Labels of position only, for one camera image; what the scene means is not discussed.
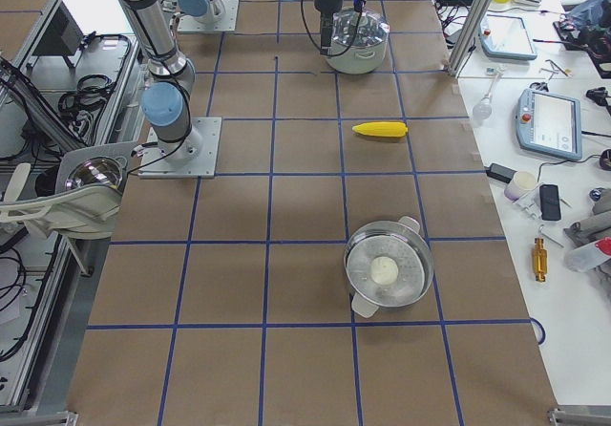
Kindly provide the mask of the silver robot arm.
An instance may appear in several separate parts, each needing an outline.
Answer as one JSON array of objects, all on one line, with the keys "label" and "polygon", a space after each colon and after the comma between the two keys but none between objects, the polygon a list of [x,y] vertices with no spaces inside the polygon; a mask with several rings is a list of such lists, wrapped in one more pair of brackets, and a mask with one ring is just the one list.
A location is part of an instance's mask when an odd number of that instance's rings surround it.
[{"label": "silver robot arm", "polygon": [[[179,49],[164,19],[159,0],[119,0],[128,22],[149,58],[154,79],[141,100],[141,108],[157,136],[159,161],[170,166],[189,162],[203,153],[203,137],[190,113],[189,96],[195,80],[192,62]],[[320,13],[322,49],[331,46],[333,16],[343,0],[315,0]]]},{"label": "silver robot arm", "polygon": [[225,15],[222,0],[178,0],[178,6],[183,14],[202,24],[219,22]]}]

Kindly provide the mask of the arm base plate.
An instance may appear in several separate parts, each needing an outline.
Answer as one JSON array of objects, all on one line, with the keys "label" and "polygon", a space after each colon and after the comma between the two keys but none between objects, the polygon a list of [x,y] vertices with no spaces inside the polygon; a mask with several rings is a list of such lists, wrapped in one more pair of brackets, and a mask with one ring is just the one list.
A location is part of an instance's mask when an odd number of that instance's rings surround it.
[{"label": "arm base plate", "polygon": [[179,33],[221,33],[236,29],[240,0],[178,0]]},{"label": "arm base plate", "polygon": [[157,145],[143,150],[137,174],[143,179],[213,178],[215,176],[221,138],[220,117],[193,117],[191,133],[177,152],[178,146],[158,139],[154,127],[148,141]]}]

